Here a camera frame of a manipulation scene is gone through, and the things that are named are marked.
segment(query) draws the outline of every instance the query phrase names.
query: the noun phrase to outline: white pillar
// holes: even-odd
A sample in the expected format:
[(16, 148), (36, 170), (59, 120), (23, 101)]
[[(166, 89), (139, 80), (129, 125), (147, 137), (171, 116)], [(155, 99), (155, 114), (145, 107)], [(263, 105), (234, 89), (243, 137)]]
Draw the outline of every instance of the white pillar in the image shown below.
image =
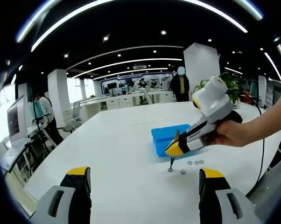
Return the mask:
[(261, 106), (266, 105), (267, 79), (259, 76), (259, 97), (261, 97)]
[(25, 126), (27, 128), (32, 126), (32, 114), (28, 105), (28, 84), (23, 83), (18, 85), (18, 98), (23, 96), (24, 99), (24, 116), (25, 116)]
[(94, 83), (95, 96), (101, 97), (102, 96), (101, 81), (93, 81), (93, 83)]
[(219, 57), (215, 48), (194, 43), (184, 51), (184, 61), (190, 92), (201, 80), (220, 75)]
[(68, 95), (66, 70), (56, 69), (48, 75), (49, 98), (55, 113), (57, 128), (66, 124), (63, 119), (63, 111), (71, 107)]
[(85, 100), (86, 93), (85, 93), (84, 79), (80, 79), (79, 81), (80, 81), (81, 94), (83, 96), (83, 100)]

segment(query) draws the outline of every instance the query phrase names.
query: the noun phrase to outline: wall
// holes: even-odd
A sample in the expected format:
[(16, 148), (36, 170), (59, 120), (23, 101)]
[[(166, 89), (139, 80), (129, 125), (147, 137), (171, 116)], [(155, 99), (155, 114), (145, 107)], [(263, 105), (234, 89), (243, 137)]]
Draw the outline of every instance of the wall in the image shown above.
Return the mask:
[(218, 53), (215, 48), (194, 43), (184, 51), (184, 62), (190, 92), (193, 92), (201, 80), (220, 75)]

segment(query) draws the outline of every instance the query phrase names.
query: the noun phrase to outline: office chair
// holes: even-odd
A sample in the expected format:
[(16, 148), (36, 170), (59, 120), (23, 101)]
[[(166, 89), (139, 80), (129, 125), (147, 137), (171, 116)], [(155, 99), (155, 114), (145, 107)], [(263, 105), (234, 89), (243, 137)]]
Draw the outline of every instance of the office chair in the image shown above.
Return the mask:
[(80, 101), (73, 103), (72, 117), (69, 124), (63, 128), (64, 132), (72, 133), (83, 124), (80, 119)]

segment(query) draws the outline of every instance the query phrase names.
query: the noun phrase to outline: person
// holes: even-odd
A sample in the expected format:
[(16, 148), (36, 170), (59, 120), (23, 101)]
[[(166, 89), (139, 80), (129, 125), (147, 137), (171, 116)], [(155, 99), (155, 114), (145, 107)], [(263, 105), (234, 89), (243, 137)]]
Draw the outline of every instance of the person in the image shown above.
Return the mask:
[(50, 138), (59, 145), (63, 141), (63, 138), (56, 128), (56, 118), (52, 109), (51, 101), (43, 94), (37, 94), (36, 99), (40, 102), (43, 111), (44, 122), (46, 125), (45, 130)]
[(139, 86), (141, 88), (146, 88), (147, 86), (147, 83), (145, 82), (145, 79), (144, 78), (141, 78), (140, 82), (139, 82)]
[(177, 102), (189, 101), (189, 80), (185, 75), (184, 67), (178, 68), (178, 74), (171, 80), (170, 88), (176, 96)]
[(279, 130), (281, 130), (281, 97), (270, 110), (250, 122), (239, 124), (229, 120), (219, 124), (218, 137), (209, 140), (209, 144), (243, 147)]

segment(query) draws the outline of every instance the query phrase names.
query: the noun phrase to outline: table surface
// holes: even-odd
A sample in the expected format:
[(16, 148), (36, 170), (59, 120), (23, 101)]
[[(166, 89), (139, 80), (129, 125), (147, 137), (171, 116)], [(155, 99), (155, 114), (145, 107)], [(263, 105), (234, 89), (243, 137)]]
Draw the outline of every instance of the table surface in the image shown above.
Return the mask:
[[(241, 103), (236, 110), (248, 122), (257, 108)], [(201, 113), (192, 102), (166, 103), (100, 112), (68, 136), (39, 166), (26, 185), (40, 199), (59, 185), (72, 168), (91, 168), (91, 222), (96, 224), (200, 223), (199, 169), (223, 173), (232, 188), (247, 194), (261, 165), (262, 141), (243, 148), (209, 146), (177, 158), (159, 158), (151, 129), (194, 124)], [(281, 131), (265, 139), (262, 174), (273, 159)], [(188, 165), (187, 161), (204, 160)]]

